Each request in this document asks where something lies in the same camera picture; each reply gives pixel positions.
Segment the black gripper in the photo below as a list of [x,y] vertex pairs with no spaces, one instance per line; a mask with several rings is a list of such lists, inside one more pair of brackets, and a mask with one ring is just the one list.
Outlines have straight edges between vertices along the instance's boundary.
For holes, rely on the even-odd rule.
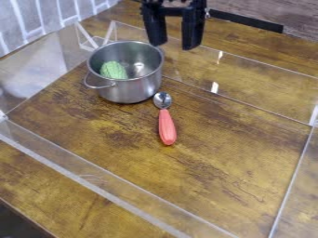
[[161,46],[169,40],[166,16],[184,17],[184,50],[196,48],[204,40],[206,0],[181,0],[182,6],[169,6],[176,0],[142,0],[142,15],[150,43]]

